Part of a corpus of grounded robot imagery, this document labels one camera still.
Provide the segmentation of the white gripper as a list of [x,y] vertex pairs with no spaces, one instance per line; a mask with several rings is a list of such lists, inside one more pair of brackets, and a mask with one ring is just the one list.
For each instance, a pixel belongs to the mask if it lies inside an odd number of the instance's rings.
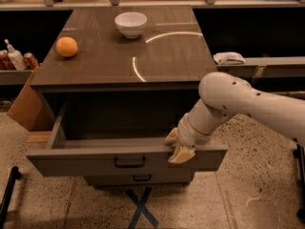
[[189,115],[184,114],[179,120],[177,128],[173,128],[166,136],[164,144],[173,146],[177,140],[181,146],[176,146],[173,154],[168,159],[173,164],[181,164],[192,159],[195,155],[195,150],[205,145],[210,140],[210,137],[194,129],[189,121]]

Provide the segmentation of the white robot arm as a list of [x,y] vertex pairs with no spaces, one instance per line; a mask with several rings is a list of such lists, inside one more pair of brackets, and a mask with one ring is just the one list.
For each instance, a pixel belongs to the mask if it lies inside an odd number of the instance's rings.
[[165,138],[174,147],[169,162],[184,163],[210,140],[212,133],[233,116],[243,114],[297,144],[305,145],[305,101],[261,92],[227,73],[205,75],[198,86],[199,100]]

